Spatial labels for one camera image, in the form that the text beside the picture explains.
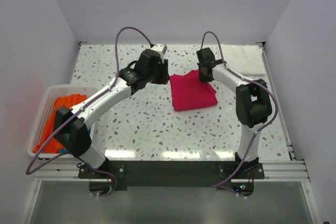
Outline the pink t shirt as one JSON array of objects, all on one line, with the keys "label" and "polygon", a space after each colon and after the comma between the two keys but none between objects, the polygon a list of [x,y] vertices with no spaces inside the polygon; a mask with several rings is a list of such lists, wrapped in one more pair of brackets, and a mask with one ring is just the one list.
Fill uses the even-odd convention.
[{"label": "pink t shirt", "polygon": [[216,91],[207,82],[199,81],[199,71],[170,76],[172,106],[175,111],[189,111],[216,106]]}]

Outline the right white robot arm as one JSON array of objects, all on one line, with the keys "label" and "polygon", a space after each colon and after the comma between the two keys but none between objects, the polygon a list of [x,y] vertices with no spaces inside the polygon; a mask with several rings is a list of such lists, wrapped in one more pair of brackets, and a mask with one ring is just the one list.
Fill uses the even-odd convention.
[{"label": "right white robot arm", "polygon": [[252,165],[259,162],[260,132],[272,115],[271,93],[263,79],[252,81],[234,72],[221,59],[216,59],[210,48],[200,49],[196,55],[201,82],[217,81],[235,93],[236,116],[242,127],[234,173],[246,178],[253,171]]}]

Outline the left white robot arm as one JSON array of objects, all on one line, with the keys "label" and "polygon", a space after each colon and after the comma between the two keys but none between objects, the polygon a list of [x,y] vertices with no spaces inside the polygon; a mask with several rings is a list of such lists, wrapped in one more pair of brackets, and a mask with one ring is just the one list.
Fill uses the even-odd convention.
[{"label": "left white robot arm", "polygon": [[96,120],[120,101],[145,88],[148,83],[167,84],[168,60],[165,44],[156,44],[141,52],[137,61],[119,71],[108,85],[83,102],[55,114],[55,139],[74,157],[90,165],[97,178],[108,174],[108,159],[92,143],[88,130]]}]

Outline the folded white t shirt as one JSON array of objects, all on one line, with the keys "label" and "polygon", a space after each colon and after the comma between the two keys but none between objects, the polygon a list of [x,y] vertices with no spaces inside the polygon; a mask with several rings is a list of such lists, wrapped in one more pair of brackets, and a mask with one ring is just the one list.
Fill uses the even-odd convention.
[{"label": "folded white t shirt", "polygon": [[264,76],[266,74],[262,49],[258,45],[225,45],[217,47],[217,58],[224,60],[229,68],[245,76]]}]

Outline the white plastic basket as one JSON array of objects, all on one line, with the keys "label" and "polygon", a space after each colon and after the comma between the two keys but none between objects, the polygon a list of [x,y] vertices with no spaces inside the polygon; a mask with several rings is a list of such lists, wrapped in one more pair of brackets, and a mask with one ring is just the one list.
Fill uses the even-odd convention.
[{"label": "white plastic basket", "polygon": [[97,91],[95,87],[83,85],[61,84],[50,87],[42,99],[35,119],[27,149],[28,155],[33,157],[52,133],[51,123],[57,108],[63,105],[70,108],[93,96]]}]

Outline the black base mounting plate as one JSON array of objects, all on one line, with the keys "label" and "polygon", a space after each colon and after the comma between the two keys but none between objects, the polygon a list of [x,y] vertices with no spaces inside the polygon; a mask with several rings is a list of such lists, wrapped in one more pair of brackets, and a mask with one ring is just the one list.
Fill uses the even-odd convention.
[{"label": "black base mounting plate", "polygon": [[97,173],[86,164],[78,164],[78,178],[90,180],[91,191],[106,193],[128,187],[209,187],[229,177],[235,161],[110,161],[103,168],[110,175]]}]

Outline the blue t shirt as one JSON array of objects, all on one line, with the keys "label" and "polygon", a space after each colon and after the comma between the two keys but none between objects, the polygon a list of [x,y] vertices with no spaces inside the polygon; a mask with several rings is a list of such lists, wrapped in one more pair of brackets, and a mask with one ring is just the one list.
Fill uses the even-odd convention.
[{"label": "blue t shirt", "polygon": [[69,153],[75,157],[84,154],[92,143],[90,132],[85,125],[78,129],[71,127],[61,130],[56,140],[62,145],[60,153]]}]

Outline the aluminium rail frame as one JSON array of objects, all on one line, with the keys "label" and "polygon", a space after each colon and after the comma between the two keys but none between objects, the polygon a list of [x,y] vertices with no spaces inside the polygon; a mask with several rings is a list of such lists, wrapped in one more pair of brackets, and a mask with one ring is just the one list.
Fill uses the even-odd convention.
[{"label": "aluminium rail frame", "polygon": [[242,127],[233,161],[119,161],[108,159],[94,146],[89,129],[99,117],[147,84],[169,82],[166,50],[165,44],[152,44],[138,60],[117,69],[116,77],[93,96],[71,108],[58,109],[51,138],[79,161],[78,179],[88,180],[91,191],[100,197],[128,187],[210,187],[250,196],[253,183],[267,178],[270,167],[260,162],[257,145],[262,130],[275,120],[279,106],[264,80],[250,80],[236,73],[209,48],[196,53],[198,78],[202,83],[218,81],[235,94],[236,115]]}]

